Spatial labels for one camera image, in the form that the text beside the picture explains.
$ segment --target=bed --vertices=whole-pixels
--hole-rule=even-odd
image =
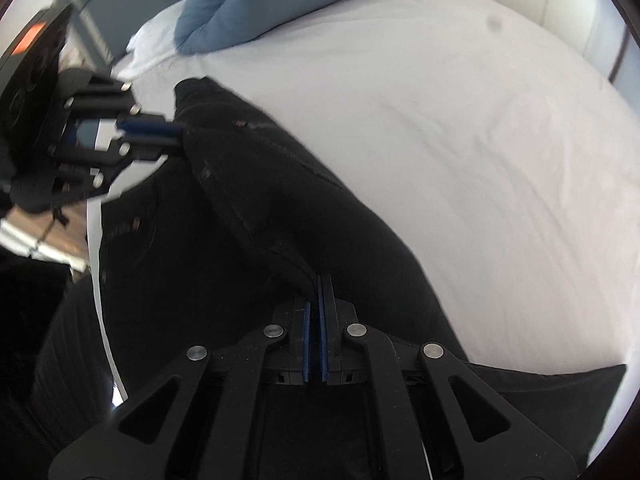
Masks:
[[[414,252],[471,361],[626,363],[592,456],[604,447],[640,386],[640,120],[584,59],[490,0],[343,0],[131,70],[129,38],[177,0],[101,0],[129,9],[118,27],[92,14],[97,0],[72,1],[84,51],[132,78],[146,112],[171,118],[175,84],[208,75],[292,132]],[[97,145],[113,135],[101,124]],[[135,164],[104,200],[161,163]],[[88,239],[101,316],[100,204]]]

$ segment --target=metal screw head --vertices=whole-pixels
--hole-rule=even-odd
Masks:
[[[207,349],[204,346],[196,345],[187,350],[187,357],[192,361],[201,361],[207,356]]]
[[[439,359],[444,355],[442,346],[436,343],[429,343],[428,345],[425,345],[422,351],[428,358],[431,359]]]
[[[267,337],[280,337],[284,334],[284,329],[280,325],[267,325],[262,333]]]
[[[347,327],[347,334],[353,337],[362,337],[367,333],[367,327],[360,323],[353,323]]]
[[[104,175],[101,174],[101,173],[98,173],[94,177],[94,187],[95,187],[95,189],[98,189],[103,183],[104,183]]]

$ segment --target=white bed sheet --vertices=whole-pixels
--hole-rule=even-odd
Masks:
[[[345,0],[253,43],[172,57],[134,92],[172,117],[174,85],[205,75],[394,229],[473,362],[547,374],[633,363],[602,448],[640,382],[640,120],[606,79],[490,0]],[[135,181],[123,174],[111,195]]]
[[[160,62],[178,53],[174,44],[175,26],[184,11],[186,1],[181,0],[162,10],[132,36],[127,45],[130,57],[118,70],[121,79],[139,78]]]

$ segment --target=orange label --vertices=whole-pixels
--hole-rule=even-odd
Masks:
[[[11,53],[11,55],[15,56],[16,54],[22,54],[23,52],[26,52],[27,49],[31,46],[31,43],[33,43],[33,41],[37,38],[40,31],[45,27],[45,25],[46,23],[36,23],[29,30],[27,30],[24,38],[22,38],[20,40],[20,43],[15,46],[14,51]]]

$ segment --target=gray headboard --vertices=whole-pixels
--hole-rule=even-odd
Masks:
[[[158,12],[179,0],[68,0],[75,7],[71,27],[83,53],[108,73],[126,54],[129,38]]]

